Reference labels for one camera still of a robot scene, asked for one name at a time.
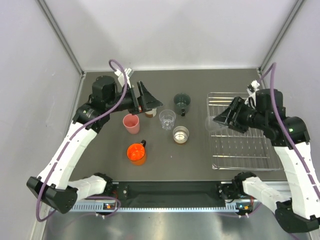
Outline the small clear plastic cup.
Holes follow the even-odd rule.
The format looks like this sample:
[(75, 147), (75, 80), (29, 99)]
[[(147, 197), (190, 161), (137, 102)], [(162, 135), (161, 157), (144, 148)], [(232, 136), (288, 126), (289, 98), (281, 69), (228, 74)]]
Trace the small clear plastic cup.
[(208, 116), (208, 117), (205, 119), (205, 122), (204, 122), (205, 129), (206, 129), (209, 133), (220, 132), (220, 131), (225, 130), (225, 129), (228, 128), (226, 125), (214, 121), (214, 118), (215, 118), (215, 116)]

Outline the large clear plastic tumbler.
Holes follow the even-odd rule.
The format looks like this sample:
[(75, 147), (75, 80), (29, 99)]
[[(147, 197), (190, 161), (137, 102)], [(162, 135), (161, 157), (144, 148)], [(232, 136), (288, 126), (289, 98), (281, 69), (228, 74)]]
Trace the large clear plastic tumbler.
[(161, 127), (164, 130), (171, 130), (175, 125), (176, 114), (173, 110), (165, 109), (162, 110), (159, 114), (159, 120)]

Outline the pink plastic cup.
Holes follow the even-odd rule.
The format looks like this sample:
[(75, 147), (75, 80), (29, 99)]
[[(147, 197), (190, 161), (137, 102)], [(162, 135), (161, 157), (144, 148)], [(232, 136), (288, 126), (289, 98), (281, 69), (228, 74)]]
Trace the pink plastic cup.
[(135, 135), (140, 130), (140, 119), (137, 115), (127, 114), (124, 116), (122, 123), (125, 129), (132, 135)]

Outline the dark green mug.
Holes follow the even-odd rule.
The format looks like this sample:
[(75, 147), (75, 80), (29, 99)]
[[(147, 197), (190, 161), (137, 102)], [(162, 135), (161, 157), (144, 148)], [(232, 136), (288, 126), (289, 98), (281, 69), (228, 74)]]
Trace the dark green mug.
[(184, 117), (190, 109), (191, 98), (186, 93), (178, 93), (174, 96), (173, 103), (175, 113)]

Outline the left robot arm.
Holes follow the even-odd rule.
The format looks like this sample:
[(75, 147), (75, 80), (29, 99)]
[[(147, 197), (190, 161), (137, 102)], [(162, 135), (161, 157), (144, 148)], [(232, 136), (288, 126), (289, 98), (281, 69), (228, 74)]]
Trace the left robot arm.
[(105, 174), (95, 173), (77, 181), (70, 181), (70, 177), (85, 149), (110, 120), (111, 113), (128, 111), (137, 115), (163, 106), (142, 81), (138, 81), (137, 86), (139, 97), (129, 84), (118, 90), (117, 82), (111, 76), (103, 75), (95, 80), (88, 101), (77, 109), (66, 137), (50, 163), (26, 183), (38, 203), (65, 214), (77, 201), (93, 195), (107, 199), (113, 194), (112, 179)]

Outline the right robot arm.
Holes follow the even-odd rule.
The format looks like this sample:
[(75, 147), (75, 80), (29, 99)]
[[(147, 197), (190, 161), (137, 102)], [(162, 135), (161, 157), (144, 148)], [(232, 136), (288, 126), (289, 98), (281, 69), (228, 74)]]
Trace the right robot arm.
[(262, 89), (247, 100), (237, 96), (211, 120), (241, 134), (248, 129), (261, 130), (282, 163), (291, 196), (282, 195), (252, 172), (241, 172), (234, 177), (234, 194), (260, 201), (287, 233), (319, 229), (320, 182), (311, 158), (310, 136), (301, 118), (286, 116), (282, 92)]

